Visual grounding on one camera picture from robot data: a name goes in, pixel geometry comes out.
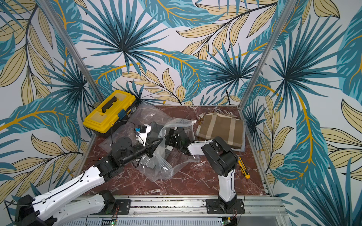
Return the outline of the clear plastic vacuum bag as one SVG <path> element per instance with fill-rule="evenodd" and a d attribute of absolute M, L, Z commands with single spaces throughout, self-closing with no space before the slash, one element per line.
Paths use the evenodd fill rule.
<path fill-rule="evenodd" d="M 117 123 L 100 147 L 116 154 L 123 166 L 133 166 L 151 181 L 167 180 L 189 163 L 198 163 L 187 145 L 195 140 L 195 121 L 171 117 L 153 105 L 141 105 L 129 120 Z"/>

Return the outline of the olive tan plaid blanket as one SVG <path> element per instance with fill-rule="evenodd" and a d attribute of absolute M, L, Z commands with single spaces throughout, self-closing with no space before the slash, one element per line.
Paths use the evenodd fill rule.
<path fill-rule="evenodd" d="M 210 113 L 199 120 L 196 136 L 203 140 L 221 137 L 227 144 L 241 147 L 245 144 L 245 124 L 236 117 Z"/>

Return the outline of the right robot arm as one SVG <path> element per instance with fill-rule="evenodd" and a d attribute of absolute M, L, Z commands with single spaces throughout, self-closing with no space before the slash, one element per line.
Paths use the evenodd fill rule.
<path fill-rule="evenodd" d="M 177 148 L 186 155 L 203 155 L 218 175 L 218 199 L 207 199 L 206 206 L 218 208 L 221 213 L 237 211 L 237 193 L 235 191 L 235 172 L 238 157 L 221 138 L 207 141 L 191 141 L 183 128 L 170 129 L 165 135 L 166 145 Z"/>

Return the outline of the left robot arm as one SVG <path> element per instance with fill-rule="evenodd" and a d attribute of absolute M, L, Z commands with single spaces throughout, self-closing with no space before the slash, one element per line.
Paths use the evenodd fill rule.
<path fill-rule="evenodd" d="M 144 155 L 151 157 L 162 142 L 161 138 L 151 138 L 143 144 L 133 145 L 129 137 L 123 137 L 112 144 L 111 152 L 83 174 L 73 180 L 36 197 L 26 195 L 19 199 L 15 214 L 16 226 L 62 226 L 78 218 L 112 211 L 116 201 L 109 191 L 83 201 L 75 198 L 104 184 L 120 174 L 125 165 Z"/>

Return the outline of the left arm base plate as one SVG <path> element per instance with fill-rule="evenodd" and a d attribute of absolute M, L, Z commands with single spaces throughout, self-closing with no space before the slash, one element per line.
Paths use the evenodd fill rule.
<path fill-rule="evenodd" d="M 92 215 L 128 215 L 131 207 L 130 199 L 116 199 L 112 204 L 107 204 L 99 213 Z"/>

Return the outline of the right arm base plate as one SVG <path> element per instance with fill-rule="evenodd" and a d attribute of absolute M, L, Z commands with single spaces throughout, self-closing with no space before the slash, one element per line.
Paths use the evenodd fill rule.
<path fill-rule="evenodd" d="M 222 199 L 206 199 L 203 202 L 208 214 L 245 214 L 243 200 L 232 199 L 225 202 Z"/>

